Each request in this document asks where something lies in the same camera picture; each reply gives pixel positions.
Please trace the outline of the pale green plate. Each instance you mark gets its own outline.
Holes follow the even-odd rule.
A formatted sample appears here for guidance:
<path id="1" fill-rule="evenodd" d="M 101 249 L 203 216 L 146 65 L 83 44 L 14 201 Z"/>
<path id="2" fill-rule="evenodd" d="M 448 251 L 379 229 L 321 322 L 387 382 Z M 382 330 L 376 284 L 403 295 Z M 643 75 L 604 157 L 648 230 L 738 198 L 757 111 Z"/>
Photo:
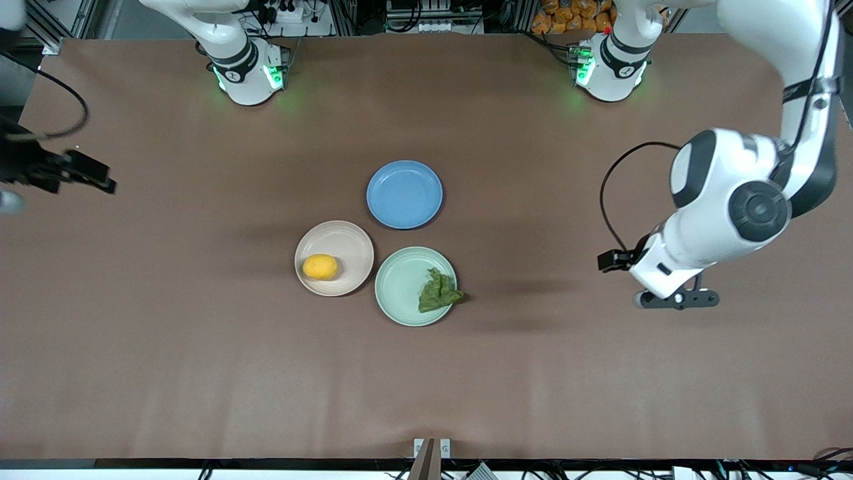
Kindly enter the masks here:
<path id="1" fill-rule="evenodd" d="M 421 292 L 426 286 L 433 291 L 438 286 L 457 289 L 456 271 L 436 250 L 421 246 L 403 248 L 390 255 L 376 273 L 376 301 L 382 312 L 399 325 L 432 325 L 450 312 L 451 304 L 421 312 Z"/>

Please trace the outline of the beige plate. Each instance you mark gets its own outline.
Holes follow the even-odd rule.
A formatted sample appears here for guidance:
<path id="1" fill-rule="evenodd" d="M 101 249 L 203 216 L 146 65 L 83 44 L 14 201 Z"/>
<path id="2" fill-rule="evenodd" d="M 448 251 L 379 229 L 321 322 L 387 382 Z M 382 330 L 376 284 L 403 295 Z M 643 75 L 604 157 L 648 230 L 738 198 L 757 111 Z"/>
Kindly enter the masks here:
<path id="1" fill-rule="evenodd" d="M 335 272 L 320 279 L 305 273 L 311 257 L 322 256 L 335 260 Z M 371 275 L 375 249 L 371 238 L 362 228 L 348 221 L 327 221 L 311 228 L 295 250 L 295 269 L 302 285 L 321 297 L 344 297 L 356 291 Z"/>

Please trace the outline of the green lettuce leaf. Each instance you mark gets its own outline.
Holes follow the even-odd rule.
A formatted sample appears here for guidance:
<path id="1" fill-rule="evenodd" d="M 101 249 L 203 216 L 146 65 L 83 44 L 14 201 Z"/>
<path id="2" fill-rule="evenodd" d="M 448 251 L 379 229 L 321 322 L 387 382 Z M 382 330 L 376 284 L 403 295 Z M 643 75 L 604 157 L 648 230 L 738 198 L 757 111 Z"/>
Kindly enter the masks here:
<path id="1" fill-rule="evenodd" d="M 429 280 L 419 295 L 418 311 L 426 313 L 460 303 L 465 294 L 456 286 L 456 280 L 436 268 L 428 270 Z"/>

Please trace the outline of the white metal table bracket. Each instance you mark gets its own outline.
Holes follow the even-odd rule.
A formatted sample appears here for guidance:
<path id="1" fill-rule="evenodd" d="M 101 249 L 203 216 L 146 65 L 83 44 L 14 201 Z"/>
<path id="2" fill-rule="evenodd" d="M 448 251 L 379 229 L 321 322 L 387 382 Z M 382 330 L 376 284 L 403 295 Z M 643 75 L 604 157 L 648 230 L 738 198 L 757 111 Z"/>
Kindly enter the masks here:
<path id="1" fill-rule="evenodd" d="M 452 456 L 451 440 L 448 438 L 415 438 L 413 440 L 413 453 L 411 455 L 411 458 L 414 459 L 418 455 L 418 453 L 420 453 L 421 447 L 425 446 L 427 443 L 430 443 L 430 441 L 432 441 L 433 450 L 438 451 L 442 459 L 450 459 L 450 457 Z"/>

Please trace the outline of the yellow lemon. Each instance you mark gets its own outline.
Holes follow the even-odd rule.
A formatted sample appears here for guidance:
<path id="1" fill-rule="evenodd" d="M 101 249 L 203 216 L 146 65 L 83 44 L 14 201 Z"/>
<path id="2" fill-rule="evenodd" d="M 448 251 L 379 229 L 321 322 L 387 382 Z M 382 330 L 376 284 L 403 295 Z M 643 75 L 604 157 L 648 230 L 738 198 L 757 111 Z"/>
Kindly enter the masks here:
<path id="1" fill-rule="evenodd" d="M 301 271 L 308 279 L 329 281 L 339 272 L 338 259 L 328 254 L 312 254 L 303 261 Z"/>

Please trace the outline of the blue plate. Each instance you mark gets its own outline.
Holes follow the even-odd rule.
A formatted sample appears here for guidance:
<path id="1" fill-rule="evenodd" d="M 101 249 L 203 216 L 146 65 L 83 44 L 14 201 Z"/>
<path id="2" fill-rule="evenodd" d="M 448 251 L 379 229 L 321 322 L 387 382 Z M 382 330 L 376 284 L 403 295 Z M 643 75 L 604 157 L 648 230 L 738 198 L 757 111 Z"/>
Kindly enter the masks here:
<path id="1" fill-rule="evenodd" d="M 369 212 L 385 227 L 414 230 L 438 215 L 444 185 L 423 162 L 393 161 L 379 168 L 366 191 Z"/>

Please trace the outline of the white power strip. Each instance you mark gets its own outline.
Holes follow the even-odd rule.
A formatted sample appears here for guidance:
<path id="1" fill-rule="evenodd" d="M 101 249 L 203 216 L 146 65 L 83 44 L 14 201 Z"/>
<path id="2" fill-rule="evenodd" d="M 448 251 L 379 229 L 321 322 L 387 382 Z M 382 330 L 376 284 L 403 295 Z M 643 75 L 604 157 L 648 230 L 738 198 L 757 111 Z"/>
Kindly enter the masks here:
<path id="1" fill-rule="evenodd" d="M 245 18 L 269 37 L 331 37 L 337 27 L 328 0 L 254 0 Z"/>

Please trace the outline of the bag of orange fruits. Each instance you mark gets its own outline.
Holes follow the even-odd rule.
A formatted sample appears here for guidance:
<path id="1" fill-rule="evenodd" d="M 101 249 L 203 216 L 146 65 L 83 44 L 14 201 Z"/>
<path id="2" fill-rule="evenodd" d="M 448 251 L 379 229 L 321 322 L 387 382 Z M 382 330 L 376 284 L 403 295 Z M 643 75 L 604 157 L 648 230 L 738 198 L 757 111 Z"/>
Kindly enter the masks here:
<path id="1" fill-rule="evenodd" d="M 618 16 L 612 0 L 537 0 L 530 22 L 535 35 L 558 35 L 567 31 L 610 33 Z"/>

